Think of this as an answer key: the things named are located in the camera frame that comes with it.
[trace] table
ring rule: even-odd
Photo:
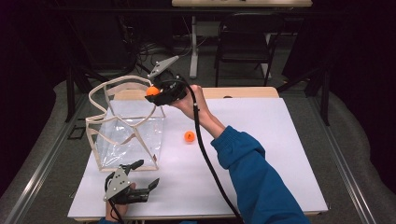
[[[311,0],[172,0],[174,7],[311,7]],[[192,16],[191,22],[191,39],[192,39],[192,53],[191,53],[191,68],[190,78],[197,78],[198,66],[198,48],[197,48],[197,27],[196,18]],[[262,71],[268,68],[268,64],[262,64]]]
[[[328,210],[318,182],[312,172],[290,114],[276,89],[204,88],[211,111],[225,124],[246,131],[266,148],[267,160],[277,169],[285,184],[307,215]],[[219,99],[232,96],[231,99]],[[122,92],[117,100],[128,99]],[[131,172],[129,178],[139,188],[160,178],[147,203],[130,204],[125,219],[194,219],[233,217],[224,202],[195,141],[186,144],[183,133],[193,130],[193,121],[172,106],[165,106],[165,130],[158,171]],[[202,130],[206,152],[233,204],[236,195],[228,172],[217,161],[216,151],[209,145],[212,137]],[[102,201],[108,173],[98,171],[91,154],[68,216],[78,221],[96,220],[105,214]]]

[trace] blue sleeve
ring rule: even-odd
[[[102,217],[98,224],[119,224],[119,222],[112,222],[112,221],[107,221],[104,217]]]
[[[228,126],[211,144],[219,164],[229,170],[238,209],[247,224],[309,223],[255,138]]]

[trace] cable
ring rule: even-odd
[[[231,210],[233,210],[233,213],[236,216],[236,219],[238,220],[238,222],[240,223],[244,223],[243,219],[241,218],[241,216],[239,215],[238,211],[236,210],[236,208],[233,206],[233,204],[231,203],[230,199],[228,198],[227,194],[224,191],[224,188],[222,187],[220,181],[219,181],[219,177],[216,174],[215,169],[213,168],[213,165],[209,159],[209,157],[207,156],[205,147],[204,147],[204,143],[202,140],[202,136],[201,136],[201,126],[200,126],[200,122],[199,122],[199,108],[198,108],[198,104],[195,98],[195,94],[191,88],[191,86],[189,85],[189,83],[187,83],[184,80],[179,80],[179,79],[174,79],[174,80],[164,80],[163,82],[179,82],[179,83],[183,83],[187,89],[189,89],[190,93],[191,93],[191,98],[192,98],[192,106],[193,106],[193,113],[194,113],[194,124],[195,124],[195,131],[197,133],[197,139],[198,139],[198,144],[199,147],[201,149],[201,152],[204,156],[204,159],[206,161],[207,166],[209,167],[210,173],[213,175],[213,178],[216,181],[216,184],[219,188],[219,191],[221,193],[221,196],[224,198],[225,202],[230,206]]]
[[[119,210],[117,210],[116,205],[113,203],[113,200],[110,199],[110,200],[108,200],[108,202],[110,203],[112,210],[114,210],[114,212],[116,213],[116,215],[117,215],[118,218],[113,217],[113,212],[110,211],[111,217],[113,217],[114,219],[116,219],[120,224],[124,224],[124,221],[122,220],[122,216],[121,216],[121,214],[119,213]]]

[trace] chair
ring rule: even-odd
[[[305,87],[304,90],[305,95],[312,97],[316,96],[319,89],[321,88],[320,116],[327,126],[330,126],[328,110],[331,73],[333,68],[336,66],[339,58],[342,56],[347,45],[353,41],[356,24],[361,22],[361,15],[360,13],[350,13],[346,17],[338,20],[340,20],[341,22],[339,26],[335,29],[334,35],[331,38],[326,39],[326,41],[329,42],[329,46],[320,46],[321,48],[325,48],[325,53],[323,54],[322,58],[316,59],[318,60],[318,64],[315,66],[311,66],[309,69],[307,69],[306,72],[292,78],[287,83],[276,87],[277,92],[286,91],[288,88],[296,85],[300,81],[310,78],[308,85]],[[304,30],[305,33],[311,32],[312,29],[317,29],[316,25],[316,23],[315,25],[308,23],[308,25],[305,27],[306,30]]]
[[[284,27],[284,20],[276,14],[239,12],[227,16],[219,25],[216,52],[216,87],[219,84],[219,62],[267,63],[264,84],[267,85],[276,41]],[[275,37],[266,40],[268,35]]]

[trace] orange object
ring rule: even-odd
[[[158,88],[155,86],[150,86],[146,90],[146,95],[157,95],[158,93],[160,93],[160,90],[158,90]]]
[[[186,142],[192,142],[195,139],[195,133],[193,133],[192,131],[186,131],[184,133],[184,140]]]

